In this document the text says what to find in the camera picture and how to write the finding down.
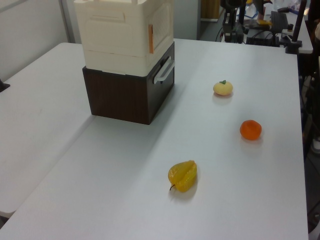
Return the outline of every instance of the orange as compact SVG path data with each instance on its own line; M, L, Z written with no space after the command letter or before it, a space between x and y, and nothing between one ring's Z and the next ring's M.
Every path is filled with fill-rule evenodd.
M242 137L248 140L257 140L260 137L262 127L254 120L247 120L241 124L240 133Z

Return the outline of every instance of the box handle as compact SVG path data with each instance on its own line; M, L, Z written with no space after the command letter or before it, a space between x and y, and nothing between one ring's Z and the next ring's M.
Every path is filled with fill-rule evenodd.
M163 82L167 79L169 74L171 73L172 69L175 67L175 60L171 60L171 57L164 63L160 71L154 77L153 83L156 84L157 82Z

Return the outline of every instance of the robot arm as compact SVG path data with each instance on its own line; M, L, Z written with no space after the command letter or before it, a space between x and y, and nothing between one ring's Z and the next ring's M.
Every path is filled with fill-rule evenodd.
M247 0L220 0L220 6L225 9L222 23L224 40L226 42L242 43L242 27L236 28L237 8L240 8L239 22L243 25Z

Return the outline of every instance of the floor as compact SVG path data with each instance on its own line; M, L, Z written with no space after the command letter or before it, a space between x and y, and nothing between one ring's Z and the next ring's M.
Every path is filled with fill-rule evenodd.
M200 40L215 42L217 39L217 42L219 42L220 38L218 34L222 28L222 21L223 17L218 19L217 22L202 21L200 27ZM306 82L302 89L303 96L308 85L309 82ZM320 156L317 156L310 151L304 163L304 172L308 228L309 231L311 231L316 227L320 219ZM6 221L6 218L0 217L0 229Z

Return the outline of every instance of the table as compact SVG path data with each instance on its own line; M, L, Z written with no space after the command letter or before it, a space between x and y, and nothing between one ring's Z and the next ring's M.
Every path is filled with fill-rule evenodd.
M0 216L9 218L93 120L81 45L56 46L0 93Z
M308 239L296 56L175 39L175 60L151 125L96 117L0 239ZM213 94L221 80L231 97ZM248 119L258 141L240 135ZM190 159L197 183L169 191L168 170Z

